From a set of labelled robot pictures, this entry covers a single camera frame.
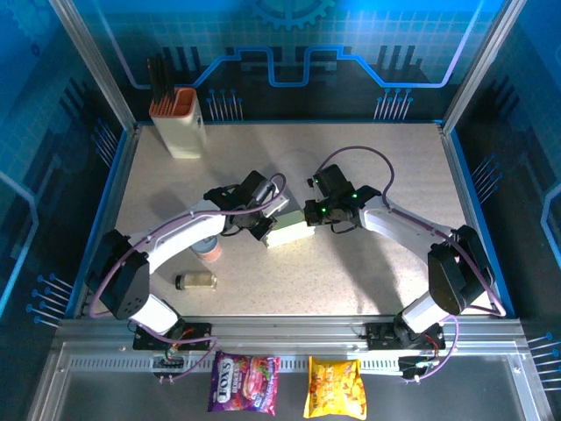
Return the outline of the light green paper box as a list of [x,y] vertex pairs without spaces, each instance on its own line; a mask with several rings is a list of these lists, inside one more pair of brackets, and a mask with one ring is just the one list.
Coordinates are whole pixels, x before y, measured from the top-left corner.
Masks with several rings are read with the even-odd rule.
[[295,210],[277,218],[277,224],[266,235],[264,244],[268,249],[282,246],[315,234],[315,227],[308,226],[302,210]]

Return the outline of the orange tin can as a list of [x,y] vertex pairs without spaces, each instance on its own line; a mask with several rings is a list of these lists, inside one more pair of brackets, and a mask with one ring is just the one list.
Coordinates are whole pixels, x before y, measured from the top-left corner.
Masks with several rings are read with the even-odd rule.
[[202,261],[216,261],[222,252],[217,236],[208,237],[195,242],[190,249]]

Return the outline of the glass spice jar black lid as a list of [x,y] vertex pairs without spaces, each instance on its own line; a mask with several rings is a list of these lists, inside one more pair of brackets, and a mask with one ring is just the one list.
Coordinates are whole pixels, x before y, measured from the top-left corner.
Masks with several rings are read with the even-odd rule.
[[177,275],[174,280],[177,290],[186,289],[215,289],[217,277],[211,272],[188,272]]

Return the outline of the beige knife block orange top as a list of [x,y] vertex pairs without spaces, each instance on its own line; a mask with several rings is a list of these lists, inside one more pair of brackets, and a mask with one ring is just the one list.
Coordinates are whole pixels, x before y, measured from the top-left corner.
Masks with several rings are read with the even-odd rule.
[[174,100],[169,96],[152,100],[149,116],[175,159],[198,159],[202,156],[207,135],[196,90],[176,88]]

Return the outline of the purple Fox's candy bag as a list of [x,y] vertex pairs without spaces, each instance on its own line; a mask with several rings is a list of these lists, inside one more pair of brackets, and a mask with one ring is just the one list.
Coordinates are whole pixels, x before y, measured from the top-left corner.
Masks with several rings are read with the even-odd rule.
[[276,415],[281,358],[218,351],[211,370],[207,412]]

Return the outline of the yellow snack bag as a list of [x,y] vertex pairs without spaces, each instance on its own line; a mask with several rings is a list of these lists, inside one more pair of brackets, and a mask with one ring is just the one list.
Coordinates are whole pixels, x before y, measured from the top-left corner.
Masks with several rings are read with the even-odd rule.
[[340,415],[366,421],[366,389],[360,360],[325,360],[309,356],[308,378],[304,418]]

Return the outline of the aluminium front frame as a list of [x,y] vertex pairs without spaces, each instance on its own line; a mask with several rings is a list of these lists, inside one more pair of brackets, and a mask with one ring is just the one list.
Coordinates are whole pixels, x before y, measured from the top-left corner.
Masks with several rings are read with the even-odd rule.
[[550,407],[519,321],[463,317],[444,328],[454,354],[430,378],[407,383],[398,351],[372,351],[364,317],[213,317],[221,350],[276,354],[281,377],[275,416],[207,412],[212,361],[183,355],[188,375],[161,383],[155,353],[132,348],[117,321],[68,320],[55,333],[25,421],[352,421],[303,417],[309,356],[358,359],[368,421],[561,421]]

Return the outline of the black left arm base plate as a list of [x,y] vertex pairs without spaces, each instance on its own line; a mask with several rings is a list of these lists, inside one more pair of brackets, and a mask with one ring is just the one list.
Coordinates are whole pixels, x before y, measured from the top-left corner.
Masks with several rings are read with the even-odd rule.
[[[179,329],[182,333],[181,340],[208,338],[211,335],[211,324],[209,323],[187,323],[184,327]],[[156,339],[154,336],[146,332],[143,328],[137,327],[132,342],[132,348],[137,351],[160,351],[164,352],[175,346],[178,351],[207,351],[210,347],[210,341],[202,341],[196,343],[189,343],[178,345],[176,342],[173,344]]]

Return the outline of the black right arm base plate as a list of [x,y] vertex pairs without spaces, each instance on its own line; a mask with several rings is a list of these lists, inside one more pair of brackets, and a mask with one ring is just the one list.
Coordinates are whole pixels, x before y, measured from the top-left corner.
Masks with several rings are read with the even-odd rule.
[[433,324],[421,333],[413,332],[406,325],[394,323],[367,323],[366,343],[369,350],[438,350],[446,348],[444,330]]

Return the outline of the blue-edged table side rail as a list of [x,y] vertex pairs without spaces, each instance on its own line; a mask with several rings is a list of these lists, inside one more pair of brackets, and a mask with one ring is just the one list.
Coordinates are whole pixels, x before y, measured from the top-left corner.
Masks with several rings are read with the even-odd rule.
[[472,173],[467,165],[458,136],[454,131],[447,133],[442,128],[439,129],[439,132],[444,152],[450,166],[452,179],[456,186],[460,205],[465,216],[465,221],[478,232],[481,238],[491,268],[494,272],[494,290],[506,310],[507,318],[515,318],[515,309],[508,293],[508,287],[488,231],[482,207],[476,194],[476,189],[472,181]]
[[110,231],[117,222],[140,132],[141,127],[135,125],[131,131],[123,131],[118,142],[117,151],[103,188],[82,261],[75,277],[75,284],[69,298],[65,318],[76,318],[80,314],[80,308],[85,300],[83,291],[87,287],[87,274],[96,248],[102,236]]

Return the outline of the aluminium corner post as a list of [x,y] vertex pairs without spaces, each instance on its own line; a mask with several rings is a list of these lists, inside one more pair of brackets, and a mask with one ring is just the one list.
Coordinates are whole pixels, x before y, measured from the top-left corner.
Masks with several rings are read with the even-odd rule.
[[527,0],[504,0],[475,59],[444,115],[441,133],[449,136],[472,100],[487,71],[494,63],[505,39],[518,19]]
[[99,48],[92,38],[73,0],[48,0],[62,23],[68,37],[82,57],[97,86],[103,93],[118,122],[129,133],[134,133],[136,118],[117,86]]

